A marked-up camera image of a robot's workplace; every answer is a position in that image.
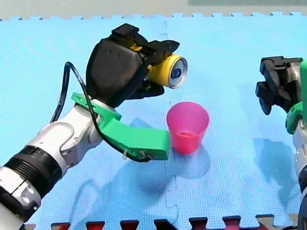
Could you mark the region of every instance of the interlocking foam tile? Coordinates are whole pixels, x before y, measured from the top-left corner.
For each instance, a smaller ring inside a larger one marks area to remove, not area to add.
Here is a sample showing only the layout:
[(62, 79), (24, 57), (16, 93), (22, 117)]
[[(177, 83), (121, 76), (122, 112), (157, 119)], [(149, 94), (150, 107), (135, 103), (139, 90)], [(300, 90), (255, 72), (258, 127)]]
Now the interlocking foam tile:
[[(307, 17), (252, 15), (0, 22), (1, 164), (49, 122), (64, 63), (71, 61), (84, 75), (94, 45), (123, 23), (139, 27), (148, 40), (179, 41), (177, 53), (188, 60), (189, 76), (161, 97), (123, 103), (122, 121), (166, 128), (168, 109), (181, 101), (203, 105), (211, 117), (202, 146), (189, 157), (172, 151), (168, 161), (139, 164), (99, 145), (58, 182), (29, 223), (46, 230), (69, 222), (80, 230), (86, 222), (104, 221), (104, 229), (114, 230), (122, 220), (138, 220), (138, 229), (149, 230), (155, 219), (167, 219), (187, 230), (190, 218), (206, 217), (208, 229), (223, 229), (224, 217), (240, 216), (241, 227), (253, 228), (257, 215), (274, 215), (275, 225), (292, 224), (288, 214), (298, 212), (300, 192), (286, 114), (276, 107), (265, 116), (255, 87), (263, 80), (262, 57), (304, 57)], [(68, 95), (80, 91), (72, 78)], [(63, 113), (72, 105), (68, 99)]]
[[(84, 75), (95, 44), (123, 23), (139, 27), (149, 40), (165, 36), (166, 24), (160, 16), (67, 21), (39, 18), (19, 21), (17, 17), (0, 24), (1, 165), (49, 122), (58, 103), (66, 61)], [(68, 97), (81, 91), (71, 74)], [(170, 105), (163, 97), (127, 101), (118, 112), (126, 124), (166, 128)], [(72, 106), (68, 98), (63, 113)], [(140, 229), (148, 230), (154, 229), (155, 219), (175, 221), (177, 209), (168, 198), (174, 189), (173, 176), (167, 164), (125, 161), (101, 144), (67, 172), (29, 223), (46, 230), (52, 223), (70, 222), (70, 229), (80, 230), (88, 221), (105, 221), (104, 229), (114, 230), (122, 220), (137, 219)]]
[(208, 229), (223, 229), (227, 216), (240, 216), (243, 228), (259, 226), (255, 216), (266, 214), (275, 216), (276, 226), (291, 224), (288, 214), (298, 211), (300, 192), (286, 114), (275, 107), (265, 116), (255, 87), (264, 80), (262, 57), (304, 58), (306, 23), (299, 14), (275, 12), (167, 18), (168, 39), (181, 43), (177, 52), (186, 57), (189, 76), (177, 93), (165, 97), (197, 102), (211, 116), (199, 152), (175, 155), (178, 229), (190, 229), (191, 217), (207, 217)]

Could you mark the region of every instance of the pink plastic cup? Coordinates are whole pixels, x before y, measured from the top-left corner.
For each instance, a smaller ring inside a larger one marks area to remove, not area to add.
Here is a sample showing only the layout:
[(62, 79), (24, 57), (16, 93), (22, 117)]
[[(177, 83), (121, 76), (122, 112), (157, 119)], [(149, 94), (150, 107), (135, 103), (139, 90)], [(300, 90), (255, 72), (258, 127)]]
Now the pink plastic cup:
[(173, 148), (181, 154), (198, 149), (209, 125), (209, 114), (199, 104), (181, 102), (167, 113), (166, 122)]

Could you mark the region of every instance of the yellow can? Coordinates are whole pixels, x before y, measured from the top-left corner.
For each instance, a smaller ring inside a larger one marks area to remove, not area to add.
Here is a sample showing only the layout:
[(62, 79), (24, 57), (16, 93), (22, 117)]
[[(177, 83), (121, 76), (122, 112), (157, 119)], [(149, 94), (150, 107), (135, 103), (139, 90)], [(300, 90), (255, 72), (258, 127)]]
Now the yellow can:
[(184, 81), (188, 64), (185, 58), (172, 54), (155, 66), (149, 66), (147, 79), (169, 87), (171, 89), (178, 88)]

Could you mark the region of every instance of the green 3d-printed part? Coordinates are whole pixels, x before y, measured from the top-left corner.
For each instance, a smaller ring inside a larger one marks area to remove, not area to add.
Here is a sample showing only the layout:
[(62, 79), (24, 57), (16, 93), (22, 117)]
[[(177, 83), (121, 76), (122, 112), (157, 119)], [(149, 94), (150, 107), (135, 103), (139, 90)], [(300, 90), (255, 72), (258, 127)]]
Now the green 3d-printed part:
[[(83, 95), (74, 93), (72, 99), (86, 108), (88, 104)], [(167, 160), (170, 149), (169, 133), (166, 130), (135, 128), (120, 122), (121, 115), (92, 103), (95, 113), (103, 117), (98, 123), (100, 131), (108, 140), (122, 149), (124, 154), (136, 159), (145, 156), (152, 160)]]
[(295, 104), (288, 112), (286, 119), (286, 128), (289, 134), (294, 134), (296, 125), (303, 117), (303, 103), (299, 102)]
[(112, 119), (102, 132), (109, 140), (137, 159), (145, 155), (153, 160), (167, 160), (170, 148), (168, 131), (152, 128), (134, 128)]
[[(82, 94), (78, 94), (76, 92), (74, 92), (72, 94), (72, 97), (71, 97), (77, 104), (80, 104), (86, 108), (88, 108), (88, 104), (86, 102), (86, 98), (82, 95)], [(114, 112), (114, 111), (111, 111), (107, 108), (104, 108), (102, 106), (99, 106), (95, 103), (92, 102), (92, 108), (93, 108), (93, 111), (95, 113), (97, 113), (98, 115), (102, 116), (103, 119), (100, 119), (99, 123), (98, 123), (98, 126), (100, 128), (100, 131), (102, 130), (102, 128), (107, 124), (109, 123), (112, 119), (116, 119), (116, 120), (120, 120), (121, 119), (121, 115)]]
[(301, 72), (303, 120), (307, 122), (307, 61), (302, 61), (299, 66)]
[(307, 61), (300, 64), (300, 78), (302, 88), (302, 101), (295, 104), (287, 115), (286, 128), (289, 134), (294, 134), (297, 122), (303, 119), (307, 121)]

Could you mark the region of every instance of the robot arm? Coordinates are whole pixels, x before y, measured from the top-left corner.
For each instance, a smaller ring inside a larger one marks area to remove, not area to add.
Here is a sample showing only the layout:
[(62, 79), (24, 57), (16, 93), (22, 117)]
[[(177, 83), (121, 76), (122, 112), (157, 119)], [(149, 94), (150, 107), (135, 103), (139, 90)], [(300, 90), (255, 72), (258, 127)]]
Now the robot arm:
[(302, 193), (297, 229), (307, 230), (307, 63), (302, 58), (266, 57), (260, 71), (265, 81), (257, 83), (256, 95), (263, 112), (269, 115), (273, 105), (287, 112), (285, 126), (293, 135), (295, 171)]
[(0, 167), (0, 229), (19, 229), (66, 171), (101, 141), (90, 113), (79, 105), (43, 128)]
[[(121, 115), (114, 109), (124, 100), (162, 95), (163, 86), (175, 89), (187, 73), (186, 60), (172, 54), (178, 42), (148, 42), (138, 31), (124, 24), (95, 46), (86, 85), (75, 67), (65, 64), (59, 104), (50, 123), (0, 167), (0, 230), (23, 229), (67, 170), (102, 141), (133, 161), (168, 158), (167, 131), (129, 127), (120, 123)], [(74, 107), (59, 120), (70, 70), (83, 94), (73, 94)]]

